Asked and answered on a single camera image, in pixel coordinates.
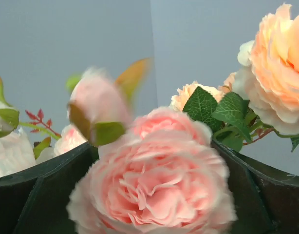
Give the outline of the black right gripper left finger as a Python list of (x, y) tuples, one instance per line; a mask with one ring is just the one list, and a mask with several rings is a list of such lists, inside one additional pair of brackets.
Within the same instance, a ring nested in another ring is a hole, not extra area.
[(0, 234), (74, 234), (66, 206), (96, 150), (84, 143), (24, 171), (0, 178)]

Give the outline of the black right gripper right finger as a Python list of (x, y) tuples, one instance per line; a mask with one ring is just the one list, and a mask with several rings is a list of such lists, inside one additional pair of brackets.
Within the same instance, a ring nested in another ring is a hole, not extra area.
[(299, 234), (299, 176), (242, 155), (220, 142), (215, 148), (230, 169), (228, 185), (238, 220), (232, 234)]

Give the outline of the pink rose stem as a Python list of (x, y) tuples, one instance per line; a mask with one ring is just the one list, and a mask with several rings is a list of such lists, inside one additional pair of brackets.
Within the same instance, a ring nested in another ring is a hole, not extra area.
[(170, 106), (211, 124), (215, 140), (240, 151), (269, 133), (299, 145), (299, 14), (282, 4), (239, 48), (239, 71), (218, 88), (187, 84)]
[[(30, 122), (19, 120), (19, 110), (9, 104), (4, 96), (3, 81), (0, 77), (0, 178), (23, 171), (41, 163), (38, 158), (44, 152), (49, 156), (51, 140), (61, 135), (52, 129), (52, 120), (43, 120), (42, 110), (35, 115), (26, 111)], [(46, 137), (36, 146), (32, 146), (23, 127), (31, 128), (32, 133), (45, 133)]]

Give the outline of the pink rose bunch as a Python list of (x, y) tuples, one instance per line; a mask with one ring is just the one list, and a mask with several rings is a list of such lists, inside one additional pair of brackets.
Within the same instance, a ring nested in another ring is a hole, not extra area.
[(68, 119), (99, 159), (70, 194), (69, 219), (78, 234), (227, 234), (237, 215), (211, 129), (169, 107), (131, 116), (148, 67), (116, 80), (90, 67), (74, 85)]

